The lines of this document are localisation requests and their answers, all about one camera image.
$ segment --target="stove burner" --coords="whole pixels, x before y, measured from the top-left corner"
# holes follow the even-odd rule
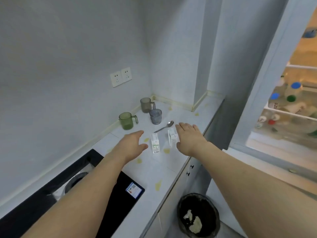
[[[73,188],[75,184],[81,181],[82,178],[85,177],[86,175],[88,175],[88,172],[82,172],[78,175],[75,175],[73,178],[71,178],[71,180],[68,182],[68,184],[65,187],[65,193],[69,192],[70,189]]]

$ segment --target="black stove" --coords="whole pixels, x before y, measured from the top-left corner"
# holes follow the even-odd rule
[[[53,204],[88,172],[93,170],[102,159],[102,155],[94,149],[90,150],[6,214],[0,220],[1,237],[21,237]],[[144,188],[121,171],[109,198],[108,206],[96,237],[110,238],[144,191]]]

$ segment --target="wall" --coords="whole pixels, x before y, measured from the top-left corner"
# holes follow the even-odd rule
[[[194,103],[207,91],[211,60],[215,47],[222,0],[206,0],[201,36]]]
[[[227,148],[287,0],[223,0],[208,90],[226,95],[214,140]]]
[[[0,1],[0,200],[151,95],[141,8]],[[133,79],[112,88],[126,67]]]
[[[205,0],[144,0],[152,88],[194,104]]]

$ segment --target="blue and white sticker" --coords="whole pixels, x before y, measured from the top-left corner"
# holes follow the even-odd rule
[[[136,184],[131,182],[131,184],[129,184],[128,188],[126,188],[125,191],[132,195],[134,199],[136,199],[142,190]]]

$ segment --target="wall socket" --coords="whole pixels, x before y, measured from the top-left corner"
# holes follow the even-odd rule
[[[110,74],[110,78],[111,78],[111,82],[112,82],[113,87],[116,87],[116,86],[123,83],[120,71],[117,71],[113,74]]]
[[[123,82],[127,82],[132,79],[131,75],[131,69],[130,68],[124,68],[121,70],[121,77]]]

